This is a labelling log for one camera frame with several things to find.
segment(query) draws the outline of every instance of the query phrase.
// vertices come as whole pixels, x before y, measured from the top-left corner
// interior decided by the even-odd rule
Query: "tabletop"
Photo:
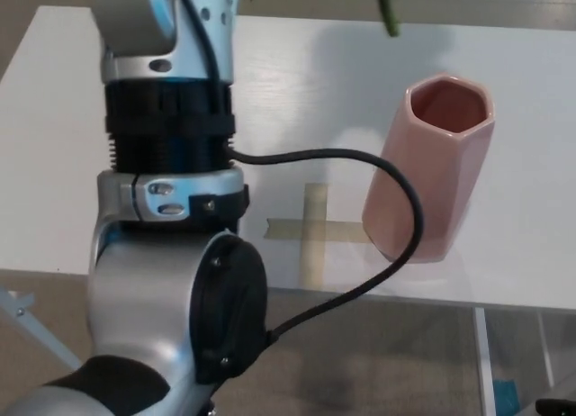
[[[42,7],[0,83],[1,268],[87,273],[108,167],[99,54],[89,10]],[[576,33],[405,24],[392,40],[379,23],[239,17],[234,56],[235,146],[254,154],[379,153],[407,86],[437,72],[484,84],[497,126],[453,248],[373,294],[576,310]],[[272,287],[340,293],[387,266],[359,224],[372,168],[243,168],[241,235]],[[326,237],[306,236],[318,222]]]

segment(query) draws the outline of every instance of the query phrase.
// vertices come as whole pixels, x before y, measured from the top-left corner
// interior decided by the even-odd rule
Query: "black joint cover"
[[[219,384],[243,374],[266,349],[267,295],[264,264],[251,244],[227,236],[208,248],[190,312],[199,384]]]
[[[162,401],[170,392],[170,385],[154,369],[115,356],[92,357],[74,373],[47,386],[85,393],[114,416],[138,414]]]

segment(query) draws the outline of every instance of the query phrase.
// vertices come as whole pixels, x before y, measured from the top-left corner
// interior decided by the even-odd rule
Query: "hexagonal pink vase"
[[[406,91],[382,157],[398,167],[422,202],[425,229],[413,260],[438,261],[450,249],[493,131],[493,103],[480,85],[438,75]],[[410,205],[383,171],[374,174],[362,221],[387,258],[408,244]]]

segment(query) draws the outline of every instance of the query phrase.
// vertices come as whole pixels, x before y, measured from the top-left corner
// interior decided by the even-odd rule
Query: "floor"
[[[38,5],[86,5],[86,0],[0,0],[0,75]],[[400,18],[408,23],[576,29],[576,0],[399,0],[397,5]],[[240,11],[378,18],[374,0],[241,0]],[[34,292],[38,318],[81,358],[89,355],[84,278],[3,272],[0,285]],[[276,324],[317,302],[311,295],[273,294],[269,322]],[[535,326],[534,316],[526,313],[490,312],[489,319],[492,341],[514,342]],[[35,385],[66,373],[59,362],[2,323],[0,342],[0,409]],[[522,379],[522,389],[530,395],[541,393],[542,383],[530,380],[543,369],[534,362],[539,348],[532,341],[523,340],[522,345],[521,353],[495,346],[495,373]],[[475,355],[469,309],[362,301],[290,334],[243,377],[229,382],[217,402],[220,414],[238,416],[478,415]]]

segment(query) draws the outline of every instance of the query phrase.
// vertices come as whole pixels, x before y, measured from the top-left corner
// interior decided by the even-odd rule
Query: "screw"
[[[170,195],[174,192],[174,187],[170,184],[150,184],[148,192],[157,195]]]
[[[206,211],[211,212],[214,209],[216,209],[216,203],[213,200],[210,200],[208,203],[204,205],[204,210]]]
[[[208,20],[210,20],[210,9],[208,8],[202,8],[202,10],[200,11],[200,16],[202,17],[203,20],[205,20],[206,22]]]

